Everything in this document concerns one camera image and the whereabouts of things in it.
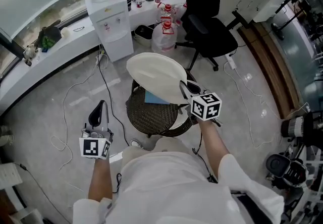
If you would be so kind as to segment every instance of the person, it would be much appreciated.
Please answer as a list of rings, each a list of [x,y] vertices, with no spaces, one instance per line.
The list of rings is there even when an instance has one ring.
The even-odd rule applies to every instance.
[[[74,204],[73,223],[279,224],[283,197],[243,172],[211,121],[198,123],[217,184],[208,182],[202,161],[176,138],[160,138],[151,152],[130,146],[123,151],[117,199],[109,160],[97,159],[88,199]],[[252,199],[251,207],[242,195]]]

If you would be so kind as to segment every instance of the black office chair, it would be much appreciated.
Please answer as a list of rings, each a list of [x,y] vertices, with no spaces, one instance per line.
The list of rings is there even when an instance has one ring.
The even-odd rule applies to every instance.
[[[213,59],[234,51],[238,43],[229,29],[232,25],[225,25],[217,18],[220,0],[186,0],[187,11],[181,18],[183,28],[186,31],[187,42],[176,43],[177,46],[192,47],[196,49],[190,67],[190,71],[200,53],[208,58],[213,64],[213,70],[217,71],[219,65]]]

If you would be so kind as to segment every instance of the blue book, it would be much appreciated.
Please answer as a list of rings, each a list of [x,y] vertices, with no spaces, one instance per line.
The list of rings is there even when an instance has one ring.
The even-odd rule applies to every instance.
[[[152,103],[152,104],[170,104],[164,100],[162,100],[159,97],[156,97],[154,94],[150,93],[149,91],[146,90],[145,93],[145,103]]]

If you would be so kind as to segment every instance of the marble floor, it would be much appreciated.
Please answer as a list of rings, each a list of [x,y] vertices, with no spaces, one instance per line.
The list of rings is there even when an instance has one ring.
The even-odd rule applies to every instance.
[[[236,32],[233,34],[236,36],[239,45],[243,45],[244,43],[238,34]],[[149,49],[142,47],[136,41],[134,41],[133,45],[135,54],[149,51]],[[194,50],[179,47],[166,55],[187,67],[193,54]],[[26,95],[6,115],[6,121],[11,125],[15,136],[14,144],[5,147],[6,153],[15,162],[27,166],[51,201],[70,221],[72,220],[73,203],[86,197],[94,164],[93,160],[80,156],[78,139],[81,134],[80,131],[89,113],[97,106],[98,102],[101,99],[109,101],[107,90],[98,69],[84,84],[72,88],[65,100],[65,117],[68,126],[67,139],[68,146],[73,153],[73,159],[61,170],[59,168],[71,158],[71,153],[67,148],[63,151],[58,151],[50,140],[52,136],[57,136],[65,141],[66,130],[63,120],[62,101],[70,86],[84,81],[89,76],[95,64],[95,56],[96,53],[93,53],[84,58],[82,63],[76,63],[55,74]],[[249,49],[246,46],[238,48],[232,58],[242,77],[247,74],[252,76],[247,85],[256,94],[263,95],[263,99],[271,105],[277,114],[271,91]],[[130,141],[136,138],[145,147],[153,149],[158,137],[147,139],[144,134],[131,125],[127,117],[125,102],[130,95],[132,83],[132,78],[125,67],[127,59],[124,58],[115,63],[109,63],[107,68],[103,70],[103,74],[110,85],[115,115],[125,125],[127,140]],[[102,67],[105,62],[106,60],[103,58],[101,61]],[[237,81],[248,107],[255,147],[258,147],[264,141],[272,141],[271,143],[263,144],[259,148],[254,148],[250,138],[246,107],[242,102],[235,82],[224,72],[226,59],[225,57],[220,57],[217,58],[217,62],[220,69],[218,72],[214,72],[208,60],[198,58],[191,73],[197,82],[216,92],[223,101],[219,117],[223,126],[218,130],[230,152],[237,158],[241,167],[252,179],[270,186],[264,179],[266,175],[264,166],[266,157],[286,148],[285,140],[281,140],[278,135],[280,120],[274,116],[264,103],[259,103],[259,98],[252,95],[245,88],[242,80],[227,64],[226,71]],[[122,126],[111,115],[110,129],[115,134],[110,150],[112,179],[115,189],[116,174],[121,167],[120,152],[127,145],[123,138]],[[191,149],[198,146],[199,133],[198,126],[193,126],[178,138]],[[55,138],[53,139],[53,144],[58,148],[63,146]],[[206,159],[204,145],[200,152]],[[18,190],[25,203],[28,206],[38,208],[43,216],[54,223],[66,223],[49,204],[30,175],[21,169],[18,169],[18,171],[23,180],[23,183],[18,185]]]

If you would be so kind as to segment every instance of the white shirt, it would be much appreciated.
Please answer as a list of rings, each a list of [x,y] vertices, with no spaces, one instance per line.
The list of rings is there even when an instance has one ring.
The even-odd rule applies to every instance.
[[[284,199],[251,180],[233,155],[222,158],[219,183],[209,183],[190,155],[157,152],[138,157],[122,171],[116,201],[81,199],[74,203],[73,224],[253,223],[231,191],[243,191],[279,224]]]

